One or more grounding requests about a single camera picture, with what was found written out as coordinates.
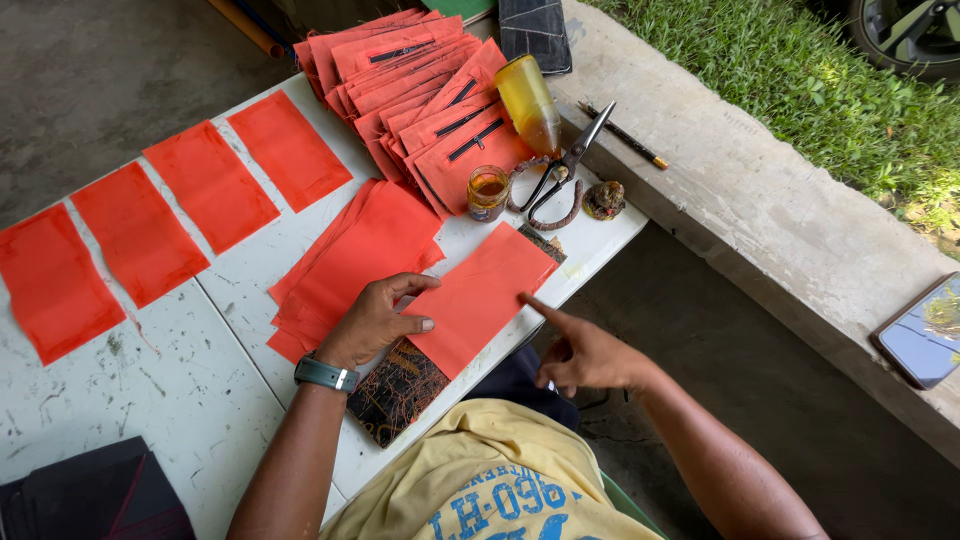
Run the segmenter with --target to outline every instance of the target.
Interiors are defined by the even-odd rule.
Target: pencil
[[[591,107],[590,105],[588,105],[588,104],[586,104],[586,103],[584,103],[584,102],[582,102],[582,101],[581,101],[581,102],[578,102],[578,103],[580,104],[580,108],[583,109],[584,112],[586,112],[587,115],[588,115],[590,118],[596,118],[597,115],[600,114],[599,112],[597,112],[597,109],[594,109],[594,108]],[[658,155],[654,154],[653,152],[651,152],[649,148],[647,148],[646,146],[643,146],[642,144],[640,144],[640,142],[639,142],[638,140],[636,140],[635,138],[627,135],[627,132],[625,132],[625,131],[621,130],[620,128],[618,128],[618,127],[617,127],[615,124],[613,124],[613,122],[611,122],[610,120],[607,120],[607,123],[604,124],[604,127],[607,128],[608,130],[610,130],[614,135],[620,137],[620,140],[622,140],[623,142],[626,142],[627,144],[629,144],[629,145],[631,146],[631,148],[633,148],[634,150],[636,150],[641,156],[644,156],[645,158],[647,158],[648,160],[650,160],[650,161],[651,161],[654,165],[656,165],[657,167],[659,167],[659,168],[661,168],[661,169],[663,169],[663,170],[665,171],[666,168],[670,166],[669,163],[667,163],[666,161],[663,160],[663,158],[661,158],[660,156],[658,156]]]

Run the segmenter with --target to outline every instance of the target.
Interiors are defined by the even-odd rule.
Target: hand
[[[562,334],[540,362],[537,387],[543,388],[552,380],[568,398],[577,393],[578,386],[627,388],[642,393],[647,381],[662,373],[647,355],[593,323],[548,307],[528,293],[522,293],[520,300]]]
[[[358,364],[369,362],[398,337],[433,330],[433,319],[401,316],[394,311],[394,302],[439,286],[437,278],[411,272],[368,283],[317,348],[314,358],[353,370]]]

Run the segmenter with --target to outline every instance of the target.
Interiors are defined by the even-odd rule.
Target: grass
[[[586,2],[921,232],[960,223],[960,86],[875,70],[800,0]]]

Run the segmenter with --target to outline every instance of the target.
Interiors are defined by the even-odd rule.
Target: wristwatch
[[[352,392],[357,385],[357,380],[360,379],[360,374],[349,369],[324,364],[314,359],[314,353],[315,351],[310,351],[297,362],[297,369],[294,371],[294,381],[297,385],[306,381],[327,386],[334,390]]]

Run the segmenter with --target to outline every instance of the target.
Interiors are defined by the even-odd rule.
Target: phone screen
[[[879,340],[924,388],[943,380],[960,365],[960,274],[883,330]]]

